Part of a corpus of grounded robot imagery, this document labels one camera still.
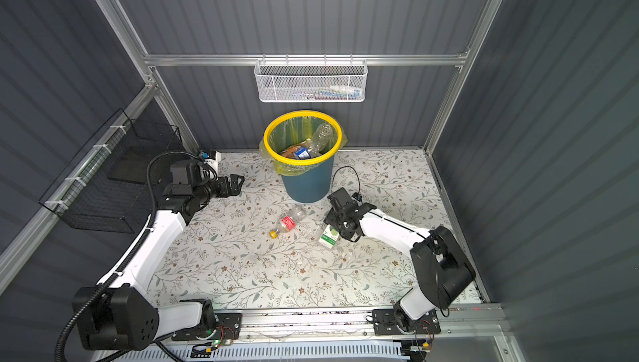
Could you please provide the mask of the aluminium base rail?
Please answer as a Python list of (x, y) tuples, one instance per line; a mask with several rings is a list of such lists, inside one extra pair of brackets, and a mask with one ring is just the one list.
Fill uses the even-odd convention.
[(499, 337), (511, 327), (498, 304), (454, 304), (434, 310), (412, 330), (397, 328), (393, 313), (381, 306), (238, 310), (241, 322), (224, 324), (225, 341), (258, 343), (312, 340), (434, 340)]

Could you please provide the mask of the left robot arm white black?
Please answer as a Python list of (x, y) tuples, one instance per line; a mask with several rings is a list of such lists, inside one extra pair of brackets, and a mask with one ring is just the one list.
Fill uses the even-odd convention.
[(81, 288), (73, 299), (73, 316), (55, 345), (53, 358), (66, 359), (68, 339), (77, 330), (85, 350), (108, 350), (113, 361), (131, 351), (157, 345), (169, 358), (178, 356), (163, 341), (174, 335), (188, 340), (223, 342), (228, 329), (220, 322), (210, 300), (181, 301), (154, 307), (146, 296), (147, 287), (176, 237), (197, 212), (214, 198), (238, 196), (243, 176), (221, 177), (217, 162), (206, 153), (163, 152), (146, 167), (146, 184), (153, 186), (156, 163), (179, 157), (170, 167), (172, 181), (161, 197), (152, 192), (151, 213), (145, 227), (121, 259), (94, 286)]

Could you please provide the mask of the items in white basket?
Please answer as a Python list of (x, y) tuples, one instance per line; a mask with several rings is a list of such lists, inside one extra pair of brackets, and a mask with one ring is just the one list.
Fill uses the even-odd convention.
[(330, 87), (312, 89), (310, 92), (303, 93), (302, 96), (306, 99), (316, 100), (356, 101), (364, 97), (364, 90), (361, 87), (332, 85)]

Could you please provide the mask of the lime label bottle white cap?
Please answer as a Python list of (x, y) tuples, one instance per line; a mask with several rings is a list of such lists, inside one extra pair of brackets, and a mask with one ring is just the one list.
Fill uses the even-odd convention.
[(338, 230), (332, 225), (327, 225), (319, 238), (319, 244), (331, 250), (340, 239)]

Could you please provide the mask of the pink label bottle yellow cap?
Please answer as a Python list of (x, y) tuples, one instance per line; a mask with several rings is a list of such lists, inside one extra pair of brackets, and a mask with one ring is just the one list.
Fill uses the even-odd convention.
[(302, 205), (294, 205), (284, 213), (276, 223), (276, 228), (270, 231), (272, 239), (294, 230), (306, 217), (306, 211)]

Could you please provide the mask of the clear ribbed bottle white cap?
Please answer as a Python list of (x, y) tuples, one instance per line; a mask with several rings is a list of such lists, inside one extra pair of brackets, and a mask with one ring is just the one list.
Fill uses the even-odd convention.
[(307, 150), (312, 158), (320, 157), (333, 137), (333, 127), (328, 123), (318, 126), (311, 139), (307, 142)]

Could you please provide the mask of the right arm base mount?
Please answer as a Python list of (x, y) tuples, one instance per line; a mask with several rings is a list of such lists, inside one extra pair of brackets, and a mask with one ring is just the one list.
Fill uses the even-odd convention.
[(391, 335), (427, 335), (434, 336), (441, 332), (436, 310), (413, 320), (401, 309), (374, 309), (365, 317), (373, 325), (378, 336)]

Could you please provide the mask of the blue label bottle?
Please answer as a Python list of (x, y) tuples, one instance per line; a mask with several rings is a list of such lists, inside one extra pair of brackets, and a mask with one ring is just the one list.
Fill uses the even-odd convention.
[(308, 159), (311, 159), (311, 157), (312, 157), (312, 155), (309, 153), (309, 151), (303, 146), (296, 147), (293, 150), (293, 156), (297, 160), (308, 160)]

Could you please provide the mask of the teal bin with yellow rim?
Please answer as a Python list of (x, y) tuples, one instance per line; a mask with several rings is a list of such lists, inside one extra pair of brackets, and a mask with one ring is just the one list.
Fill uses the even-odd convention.
[[(307, 142), (308, 140), (301, 144), (306, 149)], [(317, 202), (327, 195), (331, 184), (335, 156), (303, 175), (296, 177), (279, 175), (283, 180), (288, 196), (299, 203), (309, 204)]]

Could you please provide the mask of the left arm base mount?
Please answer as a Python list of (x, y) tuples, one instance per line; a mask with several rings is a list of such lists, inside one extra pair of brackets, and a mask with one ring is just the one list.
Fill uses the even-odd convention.
[(215, 313), (211, 323), (179, 330), (172, 335), (173, 341), (233, 341), (241, 333), (243, 315), (241, 313)]

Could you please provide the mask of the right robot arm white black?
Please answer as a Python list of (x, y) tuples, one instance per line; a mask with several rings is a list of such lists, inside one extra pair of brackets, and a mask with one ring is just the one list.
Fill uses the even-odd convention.
[(425, 322), (436, 310), (447, 310), (476, 279), (476, 271), (452, 231), (442, 225), (429, 230), (395, 219), (343, 187), (328, 195), (328, 201), (330, 210), (324, 223), (342, 239), (356, 243), (370, 237), (407, 255), (413, 264), (417, 284), (395, 303), (391, 318), (374, 317), (373, 322), (391, 325), (400, 333), (424, 329), (435, 334), (434, 322)]

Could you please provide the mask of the brown tea bottle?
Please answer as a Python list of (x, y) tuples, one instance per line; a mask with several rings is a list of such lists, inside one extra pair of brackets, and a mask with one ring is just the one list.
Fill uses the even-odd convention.
[(281, 156), (289, 159), (297, 159), (298, 154), (303, 150), (302, 145), (292, 145), (281, 152)]

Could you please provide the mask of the white ventilation grille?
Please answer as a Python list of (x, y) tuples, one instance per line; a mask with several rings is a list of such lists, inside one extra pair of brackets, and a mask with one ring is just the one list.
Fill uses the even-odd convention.
[(393, 341), (311, 341), (224, 345), (168, 345), (183, 361), (408, 361)]

